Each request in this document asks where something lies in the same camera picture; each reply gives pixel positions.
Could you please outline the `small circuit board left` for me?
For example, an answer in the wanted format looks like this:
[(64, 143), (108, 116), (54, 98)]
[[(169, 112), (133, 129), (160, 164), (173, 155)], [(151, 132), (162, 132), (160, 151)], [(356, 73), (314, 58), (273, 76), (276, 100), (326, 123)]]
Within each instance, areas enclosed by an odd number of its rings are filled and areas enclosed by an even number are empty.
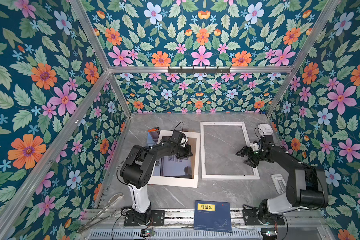
[(154, 230), (141, 230), (140, 237), (150, 238), (150, 237), (154, 237), (155, 235), (156, 235), (156, 232)]

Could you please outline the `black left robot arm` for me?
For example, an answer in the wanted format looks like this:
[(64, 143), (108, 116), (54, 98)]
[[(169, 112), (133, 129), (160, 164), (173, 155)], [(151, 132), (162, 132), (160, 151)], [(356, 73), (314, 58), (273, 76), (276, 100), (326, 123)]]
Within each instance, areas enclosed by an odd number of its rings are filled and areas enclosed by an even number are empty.
[(147, 184), (157, 160), (171, 156), (185, 159), (192, 155), (187, 136), (177, 130), (174, 130), (172, 136), (167, 140), (161, 140), (153, 146), (133, 146), (120, 169), (120, 177), (131, 188), (132, 209), (139, 214), (149, 212), (151, 202), (148, 197)]

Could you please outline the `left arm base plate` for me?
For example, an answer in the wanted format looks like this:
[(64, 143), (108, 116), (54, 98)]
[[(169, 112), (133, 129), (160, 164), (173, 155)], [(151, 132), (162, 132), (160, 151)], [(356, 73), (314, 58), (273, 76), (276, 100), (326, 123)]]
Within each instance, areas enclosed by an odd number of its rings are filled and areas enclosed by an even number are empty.
[(148, 225), (163, 226), (165, 220), (164, 210), (148, 210), (146, 213), (138, 213), (135, 210), (127, 211), (124, 227), (147, 227)]

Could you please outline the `small circuit board right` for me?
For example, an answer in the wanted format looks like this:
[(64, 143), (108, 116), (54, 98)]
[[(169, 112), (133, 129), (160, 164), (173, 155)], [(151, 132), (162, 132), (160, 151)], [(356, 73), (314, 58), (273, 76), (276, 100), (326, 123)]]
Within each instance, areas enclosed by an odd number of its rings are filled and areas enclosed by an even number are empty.
[(265, 230), (261, 231), (263, 240), (276, 240), (278, 237), (277, 231)]

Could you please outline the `small circuit board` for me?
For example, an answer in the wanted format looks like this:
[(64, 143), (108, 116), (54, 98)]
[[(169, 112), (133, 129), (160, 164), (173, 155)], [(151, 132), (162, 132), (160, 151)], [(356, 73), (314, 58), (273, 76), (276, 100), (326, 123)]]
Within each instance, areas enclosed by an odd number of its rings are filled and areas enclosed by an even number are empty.
[(263, 240), (276, 240), (278, 237), (277, 231), (265, 230), (261, 231)]
[(150, 237), (154, 237), (155, 235), (156, 235), (156, 232), (154, 230), (141, 230), (140, 237), (150, 238)]

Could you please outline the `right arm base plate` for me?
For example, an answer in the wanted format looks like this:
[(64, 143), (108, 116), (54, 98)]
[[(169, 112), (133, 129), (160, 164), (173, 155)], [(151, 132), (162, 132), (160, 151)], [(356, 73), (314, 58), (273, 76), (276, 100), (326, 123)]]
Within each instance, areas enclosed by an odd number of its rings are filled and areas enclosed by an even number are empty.
[(284, 217), (282, 215), (270, 214), (265, 210), (255, 210), (244, 208), (242, 210), (243, 219), (245, 225), (247, 226), (284, 226), (286, 224)]

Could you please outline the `white round device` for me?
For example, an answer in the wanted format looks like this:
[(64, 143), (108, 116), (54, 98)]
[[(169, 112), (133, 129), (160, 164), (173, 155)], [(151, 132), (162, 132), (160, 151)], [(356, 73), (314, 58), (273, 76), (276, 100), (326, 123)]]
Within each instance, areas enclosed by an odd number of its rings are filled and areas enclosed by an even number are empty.
[(259, 124), (257, 126), (257, 130), (261, 136), (264, 136), (264, 135), (271, 136), (274, 133), (272, 126), (269, 124), (265, 124), (265, 123)]

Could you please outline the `orange handled screwdriver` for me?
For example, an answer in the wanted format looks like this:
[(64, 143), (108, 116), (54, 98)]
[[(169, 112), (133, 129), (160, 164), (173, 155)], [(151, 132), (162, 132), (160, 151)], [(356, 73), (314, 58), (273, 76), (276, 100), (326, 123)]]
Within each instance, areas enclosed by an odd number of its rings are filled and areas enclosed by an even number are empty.
[(149, 133), (150, 133), (150, 132), (157, 132), (157, 131), (159, 131), (159, 130), (160, 130), (159, 127), (154, 127), (154, 128), (152, 128), (152, 129), (149, 129), (148, 132), (149, 132)]

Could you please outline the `brown frame backing board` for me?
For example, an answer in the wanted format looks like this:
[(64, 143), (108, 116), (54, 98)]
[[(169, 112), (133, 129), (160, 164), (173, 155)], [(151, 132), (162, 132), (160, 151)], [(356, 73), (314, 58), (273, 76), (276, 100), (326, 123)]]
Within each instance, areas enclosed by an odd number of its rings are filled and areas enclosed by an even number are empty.
[(191, 146), (192, 148), (192, 153), (193, 153), (193, 157), (195, 158), (195, 164), (194, 164), (194, 175), (195, 175), (195, 170), (196, 170), (196, 146), (197, 146), (197, 143), (198, 143), (198, 139), (197, 138), (193, 138), (193, 137), (190, 137), (189, 135), (189, 132), (184, 132), (184, 134), (187, 136), (188, 138), (188, 144)]

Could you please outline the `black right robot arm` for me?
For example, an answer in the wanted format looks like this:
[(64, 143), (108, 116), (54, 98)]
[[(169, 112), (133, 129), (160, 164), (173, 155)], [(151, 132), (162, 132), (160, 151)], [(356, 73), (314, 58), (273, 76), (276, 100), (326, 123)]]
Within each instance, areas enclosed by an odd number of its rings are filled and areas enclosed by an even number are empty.
[(328, 206), (325, 171), (298, 160), (277, 145), (272, 136), (261, 136), (258, 141), (242, 147), (236, 155), (244, 157), (244, 163), (252, 168), (257, 168), (260, 162), (276, 163), (288, 173), (285, 192), (263, 200), (258, 208), (260, 217), (281, 216), (298, 209), (315, 211)]

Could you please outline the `blue booklet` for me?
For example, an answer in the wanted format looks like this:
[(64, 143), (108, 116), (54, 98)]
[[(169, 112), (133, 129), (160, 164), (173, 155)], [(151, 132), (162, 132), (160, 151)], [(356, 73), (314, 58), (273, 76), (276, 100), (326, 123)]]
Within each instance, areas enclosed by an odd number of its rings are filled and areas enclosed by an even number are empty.
[(230, 203), (196, 200), (194, 229), (231, 233), (232, 222)]

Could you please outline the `white picture frame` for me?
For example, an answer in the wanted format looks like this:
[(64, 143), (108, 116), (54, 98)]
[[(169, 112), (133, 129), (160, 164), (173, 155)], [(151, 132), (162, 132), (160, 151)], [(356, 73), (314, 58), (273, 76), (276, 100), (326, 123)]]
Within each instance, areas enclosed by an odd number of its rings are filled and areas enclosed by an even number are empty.
[(246, 146), (250, 144), (250, 138), (244, 122), (200, 122), (201, 134), (201, 161), (202, 161), (202, 179), (205, 180), (260, 180), (260, 174), (257, 168), (252, 168), (252, 175), (207, 175), (206, 174), (206, 154), (205, 154), (205, 126), (240, 126), (246, 141)]

